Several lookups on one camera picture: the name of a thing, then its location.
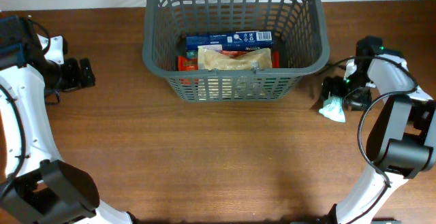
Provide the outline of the clear bag of breadcrumbs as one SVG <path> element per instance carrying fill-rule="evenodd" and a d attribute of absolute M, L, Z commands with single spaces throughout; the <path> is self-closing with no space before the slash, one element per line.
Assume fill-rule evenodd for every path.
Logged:
<path fill-rule="evenodd" d="M 240 54 L 237 57 L 228 56 L 207 48 L 198 50 L 198 69 L 238 71 L 270 69 L 272 67 L 273 58 L 270 48 L 254 50 Z"/>

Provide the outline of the orange spaghetti packet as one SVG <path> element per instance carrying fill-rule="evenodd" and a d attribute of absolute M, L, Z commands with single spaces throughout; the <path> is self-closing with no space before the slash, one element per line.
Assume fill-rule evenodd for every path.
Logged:
<path fill-rule="evenodd" d="M 222 54 L 226 54 L 228 56 L 237 57 L 240 54 L 247 53 L 245 51 L 229 51 L 229 50 L 220 50 Z M 274 51 L 272 54 L 272 68 L 279 67 L 279 52 Z M 198 53 L 190 52 L 190 57 L 178 56 L 177 66 L 179 71 L 195 71 L 198 69 Z"/>

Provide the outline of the blue cardboard food box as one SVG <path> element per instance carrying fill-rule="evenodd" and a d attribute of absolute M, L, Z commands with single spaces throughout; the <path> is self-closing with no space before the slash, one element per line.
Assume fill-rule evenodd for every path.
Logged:
<path fill-rule="evenodd" d="M 270 31 L 239 31 L 222 34 L 188 35 L 186 51 L 197 51 L 200 46 L 217 47 L 218 50 L 251 51 L 272 48 Z"/>

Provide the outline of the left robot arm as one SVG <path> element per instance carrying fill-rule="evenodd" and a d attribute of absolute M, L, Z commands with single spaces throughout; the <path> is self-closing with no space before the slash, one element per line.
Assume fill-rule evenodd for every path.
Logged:
<path fill-rule="evenodd" d="M 28 224 L 135 223 L 100 199 L 91 176 L 64 162 L 48 97 L 95 85 L 88 59 L 67 58 L 67 42 L 25 17 L 1 20 L 1 123 L 5 181 L 1 207 Z"/>

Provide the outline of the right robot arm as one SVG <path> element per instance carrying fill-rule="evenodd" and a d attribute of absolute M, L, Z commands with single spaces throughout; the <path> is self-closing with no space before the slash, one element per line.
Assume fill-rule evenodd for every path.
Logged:
<path fill-rule="evenodd" d="M 324 78 L 319 112 L 340 123 L 346 108 L 362 112 L 357 143 L 367 166 L 318 223 L 374 223 L 399 187 L 435 165 L 435 100 L 419 87 L 404 55 L 379 37 L 360 39 L 342 64 L 343 77 Z"/>

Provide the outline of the grey plastic shopping basket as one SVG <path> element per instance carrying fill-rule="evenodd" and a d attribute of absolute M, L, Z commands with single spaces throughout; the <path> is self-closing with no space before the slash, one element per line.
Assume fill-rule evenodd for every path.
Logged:
<path fill-rule="evenodd" d="M 180 71 L 189 35 L 272 37 L 274 69 Z M 276 100 L 330 56 L 321 0 L 146 0 L 142 60 L 186 101 Z"/>

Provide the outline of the white green packet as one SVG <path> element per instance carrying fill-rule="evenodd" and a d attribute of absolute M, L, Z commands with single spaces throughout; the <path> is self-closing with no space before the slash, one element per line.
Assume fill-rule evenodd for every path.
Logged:
<path fill-rule="evenodd" d="M 343 111 L 343 99 L 341 97 L 329 95 L 328 99 L 323 101 L 319 113 L 332 121 L 345 123 L 345 113 Z"/>

